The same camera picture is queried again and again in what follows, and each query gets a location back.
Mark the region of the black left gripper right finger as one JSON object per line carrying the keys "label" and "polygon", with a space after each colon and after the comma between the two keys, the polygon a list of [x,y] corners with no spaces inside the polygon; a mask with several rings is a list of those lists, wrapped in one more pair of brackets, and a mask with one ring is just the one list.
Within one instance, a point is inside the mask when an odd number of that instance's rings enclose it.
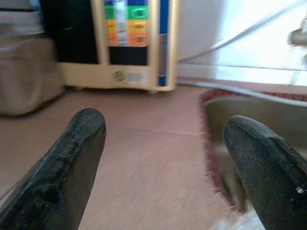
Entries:
{"label": "black left gripper right finger", "polygon": [[307,228],[307,161],[281,136],[235,115],[223,129],[226,148],[267,230]]}

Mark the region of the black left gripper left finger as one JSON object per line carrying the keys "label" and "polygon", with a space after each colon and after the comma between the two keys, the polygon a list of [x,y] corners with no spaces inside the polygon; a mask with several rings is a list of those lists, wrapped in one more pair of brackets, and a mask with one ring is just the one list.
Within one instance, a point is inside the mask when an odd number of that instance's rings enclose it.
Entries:
{"label": "black left gripper left finger", "polygon": [[82,109],[0,208],[3,230],[76,230],[87,206],[106,141],[106,121]]}

